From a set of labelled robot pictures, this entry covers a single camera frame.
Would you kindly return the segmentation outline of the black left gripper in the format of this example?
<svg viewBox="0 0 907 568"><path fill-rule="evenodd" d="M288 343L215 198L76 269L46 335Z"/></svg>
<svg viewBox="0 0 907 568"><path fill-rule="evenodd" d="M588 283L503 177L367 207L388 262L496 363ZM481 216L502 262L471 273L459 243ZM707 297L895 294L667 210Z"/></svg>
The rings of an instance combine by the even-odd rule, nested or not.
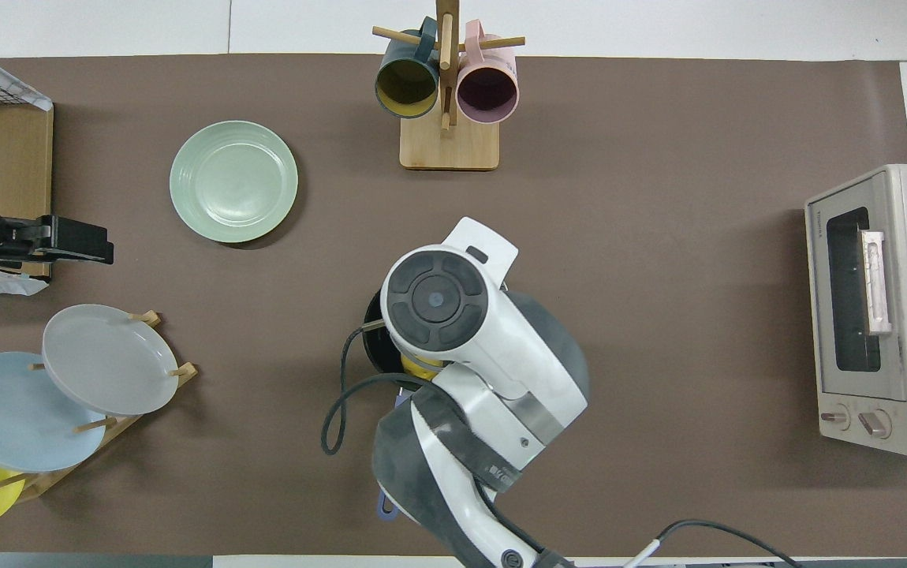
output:
<svg viewBox="0 0 907 568"><path fill-rule="evenodd" d="M114 263L114 248L107 230L68 217L43 215L37 219L3 217L0 265L18 268L21 263L91 261ZM84 237L87 227L87 245ZM87 248L96 249L87 255Z"/></svg>

